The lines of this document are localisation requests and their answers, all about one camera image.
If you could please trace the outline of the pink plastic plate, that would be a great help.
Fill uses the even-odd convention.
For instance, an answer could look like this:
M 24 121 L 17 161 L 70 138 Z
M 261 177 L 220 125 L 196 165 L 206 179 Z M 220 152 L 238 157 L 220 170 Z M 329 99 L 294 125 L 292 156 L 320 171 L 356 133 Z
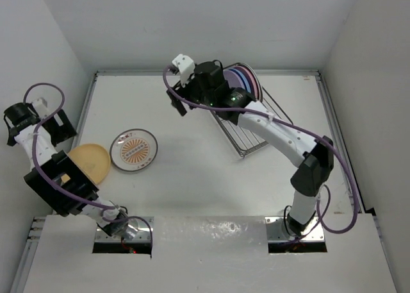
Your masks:
M 245 68 L 244 68 L 245 72 L 249 75 L 250 78 L 250 82 L 252 83 L 252 89 L 253 89 L 253 94 L 255 95 L 255 98 L 257 99 L 258 96 L 258 91 L 256 90 L 256 82 L 254 81 L 252 74 L 250 74 Z

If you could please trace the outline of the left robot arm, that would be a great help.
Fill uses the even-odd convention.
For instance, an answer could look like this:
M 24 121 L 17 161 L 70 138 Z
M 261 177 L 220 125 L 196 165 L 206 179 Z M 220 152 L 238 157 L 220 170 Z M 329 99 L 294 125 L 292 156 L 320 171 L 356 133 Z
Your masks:
M 26 152 L 30 171 L 24 176 L 33 189 L 57 214 L 86 215 L 110 237 L 125 237 L 127 213 L 111 201 L 101 199 L 97 185 L 56 146 L 77 135 L 64 110 L 59 121 L 49 116 L 47 103 L 16 103 L 4 111 L 9 146 Z

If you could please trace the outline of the white plate green rim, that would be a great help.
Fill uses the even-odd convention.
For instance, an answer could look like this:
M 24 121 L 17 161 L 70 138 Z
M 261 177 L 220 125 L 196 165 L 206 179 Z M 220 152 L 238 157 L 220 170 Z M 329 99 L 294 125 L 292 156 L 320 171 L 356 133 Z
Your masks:
M 252 67 L 250 67 L 249 65 L 247 65 L 246 63 L 240 63 L 240 66 L 244 67 L 250 74 L 252 74 L 252 77 L 254 79 L 254 81 L 256 82 L 255 86 L 256 86 L 256 90 L 258 91 L 258 96 L 257 99 L 259 101 L 263 100 L 263 91 L 262 88 L 263 86 L 261 85 L 258 76 L 256 75 L 254 69 Z

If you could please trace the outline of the blue plastic plate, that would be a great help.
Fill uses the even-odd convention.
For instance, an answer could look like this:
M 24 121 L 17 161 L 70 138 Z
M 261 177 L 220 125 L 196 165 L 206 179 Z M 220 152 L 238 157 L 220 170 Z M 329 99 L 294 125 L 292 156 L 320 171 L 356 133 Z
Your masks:
M 236 75 L 238 75 L 241 78 L 241 81 L 244 84 L 245 90 L 249 93 L 252 93 L 252 87 L 248 81 L 248 78 L 242 71 L 239 71 L 238 69 L 232 68 L 231 71 L 233 71 Z

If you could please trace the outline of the purple plastic plate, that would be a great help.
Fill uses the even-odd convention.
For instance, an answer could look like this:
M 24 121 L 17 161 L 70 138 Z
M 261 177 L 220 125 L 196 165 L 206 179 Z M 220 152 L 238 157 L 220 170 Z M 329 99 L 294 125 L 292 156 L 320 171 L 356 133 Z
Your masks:
M 245 88 L 243 81 L 235 72 L 226 69 L 223 70 L 223 74 L 231 88 Z

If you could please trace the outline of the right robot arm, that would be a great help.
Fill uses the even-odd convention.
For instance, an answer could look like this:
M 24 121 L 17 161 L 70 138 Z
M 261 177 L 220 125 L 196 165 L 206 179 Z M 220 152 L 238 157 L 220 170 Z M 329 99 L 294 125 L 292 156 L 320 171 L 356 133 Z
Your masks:
M 223 68 L 215 62 L 174 62 L 163 75 L 168 72 L 179 75 L 179 82 L 168 87 L 167 94 L 180 115 L 186 114 L 184 105 L 215 112 L 264 139 L 296 167 L 290 180 L 295 190 L 293 203 L 283 226 L 289 236 L 301 237 L 315 216 L 320 187 L 334 167 L 332 140 L 296 130 L 260 101 L 258 84 L 228 82 Z

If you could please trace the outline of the white plate orange sunburst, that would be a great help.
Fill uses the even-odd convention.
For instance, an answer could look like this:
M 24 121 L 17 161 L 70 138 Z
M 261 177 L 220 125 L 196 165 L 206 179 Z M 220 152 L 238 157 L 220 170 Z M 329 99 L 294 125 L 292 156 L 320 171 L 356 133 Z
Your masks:
M 133 128 L 113 140 L 110 146 L 111 163 L 124 172 L 142 171 L 155 160 L 158 141 L 149 131 Z

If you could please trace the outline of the yellow plastic plate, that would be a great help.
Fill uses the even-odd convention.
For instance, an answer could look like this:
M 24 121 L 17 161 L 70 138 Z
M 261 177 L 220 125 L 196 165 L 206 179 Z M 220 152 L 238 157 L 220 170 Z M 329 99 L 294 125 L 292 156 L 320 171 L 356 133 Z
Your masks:
M 68 153 L 70 159 L 96 184 L 103 182 L 111 168 L 107 150 L 99 144 L 83 144 Z

